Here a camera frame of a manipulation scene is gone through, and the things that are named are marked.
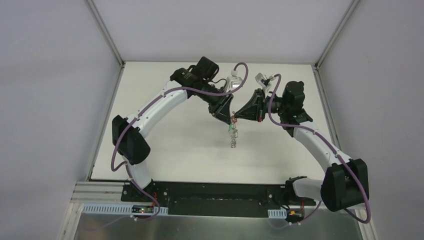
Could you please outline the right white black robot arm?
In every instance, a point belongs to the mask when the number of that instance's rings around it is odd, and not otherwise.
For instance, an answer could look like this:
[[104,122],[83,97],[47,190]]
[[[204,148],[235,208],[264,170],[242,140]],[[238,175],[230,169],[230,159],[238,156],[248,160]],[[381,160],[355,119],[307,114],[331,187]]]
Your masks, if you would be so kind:
[[237,119],[261,122],[265,116],[277,114],[280,120],[278,125],[301,143],[323,169],[322,180],[305,176],[287,180],[283,196],[288,204],[296,205],[303,198],[309,198],[323,202],[332,212],[365,204],[369,215],[371,208],[366,163],[343,153],[320,133],[303,108],[304,100],[304,83],[290,81],[285,85],[281,97],[274,94],[266,96],[260,88],[255,90],[249,102],[234,115]]

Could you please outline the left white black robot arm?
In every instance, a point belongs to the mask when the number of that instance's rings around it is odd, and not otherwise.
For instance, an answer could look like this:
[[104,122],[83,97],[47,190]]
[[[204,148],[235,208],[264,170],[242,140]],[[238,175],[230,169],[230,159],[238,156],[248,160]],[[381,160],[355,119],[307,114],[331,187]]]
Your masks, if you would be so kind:
[[231,123],[230,104],[234,90],[240,86],[240,78],[234,69],[225,79],[225,85],[217,88],[212,80],[218,71],[219,66],[203,56],[197,64],[175,70],[161,92],[145,106],[126,117],[117,115],[113,118],[111,169],[117,171],[120,168],[115,165],[115,159],[122,156],[129,179],[137,184],[133,195],[140,202],[149,201],[153,195],[149,186],[152,177],[147,158],[151,147],[147,136],[162,118],[190,97],[197,96],[208,104],[208,111],[214,118],[225,124]]

